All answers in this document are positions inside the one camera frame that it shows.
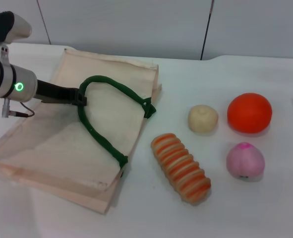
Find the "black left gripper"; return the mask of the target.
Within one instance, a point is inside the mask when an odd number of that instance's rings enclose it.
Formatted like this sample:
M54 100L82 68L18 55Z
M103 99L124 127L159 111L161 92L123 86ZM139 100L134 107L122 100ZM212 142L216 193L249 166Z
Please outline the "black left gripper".
M36 99L49 104L87 106L87 98L79 90L61 87L41 80L37 80Z

